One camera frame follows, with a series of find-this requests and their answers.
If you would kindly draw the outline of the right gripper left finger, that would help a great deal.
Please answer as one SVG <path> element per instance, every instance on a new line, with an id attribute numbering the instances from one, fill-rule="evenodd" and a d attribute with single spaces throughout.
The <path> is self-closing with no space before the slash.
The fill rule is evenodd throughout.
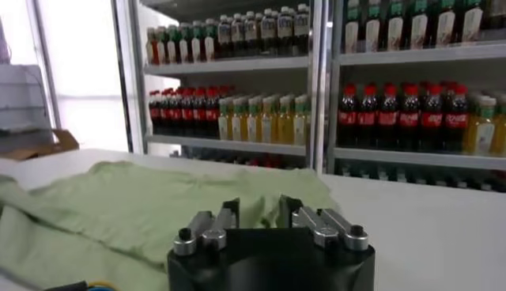
<path id="1" fill-rule="evenodd" d="M 240 199 L 225 201 L 216 216 L 211 211 L 199 211 L 187 227 L 181 228 L 173 240 L 176 255 L 194 255 L 198 245 L 220 251 L 227 243 L 227 229 L 240 226 Z"/>

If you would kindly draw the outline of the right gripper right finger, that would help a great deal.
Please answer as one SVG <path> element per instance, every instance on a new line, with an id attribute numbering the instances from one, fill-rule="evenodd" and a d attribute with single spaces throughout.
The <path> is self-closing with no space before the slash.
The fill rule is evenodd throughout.
<path id="1" fill-rule="evenodd" d="M 350 251 L 368 249 L 368 234 L 362 225 L 353 225 L 333 209 L 314 211 L 301 200 L 286 195 L 279 199 L 278 226 L 308 228 L 320 248 L 328 249 L 338 243 Z"/>

